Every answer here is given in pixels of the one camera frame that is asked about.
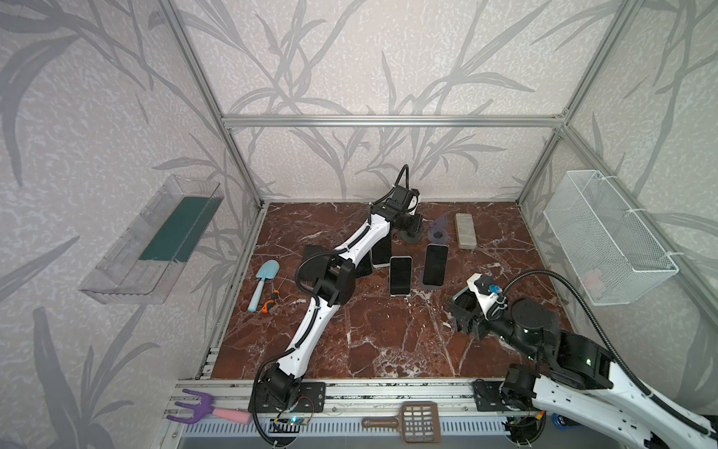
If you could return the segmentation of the grey angled phone stand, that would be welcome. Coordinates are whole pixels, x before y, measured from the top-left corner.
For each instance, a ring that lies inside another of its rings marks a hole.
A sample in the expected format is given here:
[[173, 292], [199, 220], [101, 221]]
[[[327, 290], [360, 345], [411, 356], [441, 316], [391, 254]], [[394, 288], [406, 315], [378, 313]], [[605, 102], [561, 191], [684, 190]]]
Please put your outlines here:
[[407, 244], [417, 244], [423, 239], [424, 225], [420, 214], [410, 215], [404, 226], [399, 230], [399, 237]]

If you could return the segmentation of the dark grey round phone stand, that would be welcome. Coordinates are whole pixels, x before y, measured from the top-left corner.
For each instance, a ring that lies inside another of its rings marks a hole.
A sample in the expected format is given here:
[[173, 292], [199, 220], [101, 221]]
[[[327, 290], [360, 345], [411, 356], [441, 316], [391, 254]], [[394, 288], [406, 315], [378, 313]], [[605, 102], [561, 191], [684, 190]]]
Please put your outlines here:
[[448, 219], [445, 215], [441, 215], [434, 220], [427, 232], [428, 240], [433, 244], [445, 245], [449, 241], [448, 232], [446, 230]]

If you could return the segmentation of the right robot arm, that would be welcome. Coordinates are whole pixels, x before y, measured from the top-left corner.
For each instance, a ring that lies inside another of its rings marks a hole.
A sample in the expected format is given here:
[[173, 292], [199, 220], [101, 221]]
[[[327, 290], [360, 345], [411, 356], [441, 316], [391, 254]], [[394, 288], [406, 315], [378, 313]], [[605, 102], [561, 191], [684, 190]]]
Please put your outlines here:
[[534, 299], [509, 301], [508, 290], [475, 273], [451, 300], [457, 331], [495, 336], [530, 360], [512, 364], [496, 387], [476, 381], [478, 406], [560, 415], [630, 448], [714, 448], [717, 418], [697, 415], [633, 373], [596, 317], [601, 341], [561, 329], [558, 315]]

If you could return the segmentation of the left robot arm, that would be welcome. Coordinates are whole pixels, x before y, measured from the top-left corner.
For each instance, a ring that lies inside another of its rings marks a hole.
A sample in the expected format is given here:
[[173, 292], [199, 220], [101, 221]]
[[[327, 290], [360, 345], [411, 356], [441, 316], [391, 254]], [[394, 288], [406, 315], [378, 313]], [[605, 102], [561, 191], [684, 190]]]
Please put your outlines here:
[[355, 292], [358, 264], [393, 230], [418, 230], [419, 203], [418, 190], [394, 186], [390, 193], [370, 204], [368, 218], [347, 241], [332, 250], [317, 252], [300, 264], [295, 285], [310, 297], [309, 307], [286, 350], [258, 369], [252, 383], [251, 413], [260, 412], [264, 396], [281, 411], [299, 401], [301, 383], [315, 347], [332, 317]]

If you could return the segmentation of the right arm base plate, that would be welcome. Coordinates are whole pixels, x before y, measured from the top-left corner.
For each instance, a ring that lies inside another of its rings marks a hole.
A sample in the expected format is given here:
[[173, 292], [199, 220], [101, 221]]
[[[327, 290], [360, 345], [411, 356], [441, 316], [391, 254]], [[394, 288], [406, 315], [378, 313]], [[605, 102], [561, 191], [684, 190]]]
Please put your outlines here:
[[504, 412], [506, 404], [501, 396], [501, 381], [476, 379], [471, 383], [472, 395], [478, 412]]

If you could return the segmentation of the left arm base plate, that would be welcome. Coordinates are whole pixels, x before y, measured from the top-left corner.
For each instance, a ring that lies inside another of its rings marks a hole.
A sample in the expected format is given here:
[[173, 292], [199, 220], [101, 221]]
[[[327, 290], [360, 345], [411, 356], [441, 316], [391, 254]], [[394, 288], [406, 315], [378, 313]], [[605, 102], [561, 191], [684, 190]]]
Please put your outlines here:
[[[295, 394], [297, 400], [289, 408], [293, 413], [321, 413], [325, 408], [327, 384], [322, 382], [302, 382], [299, 392]], [[269, 384], [260, 382], [256, 388], [254, 398], [250, 399], [248, 410], [256, 413], [270, 413], [286, 411], [283, 402], [271, 396]]]

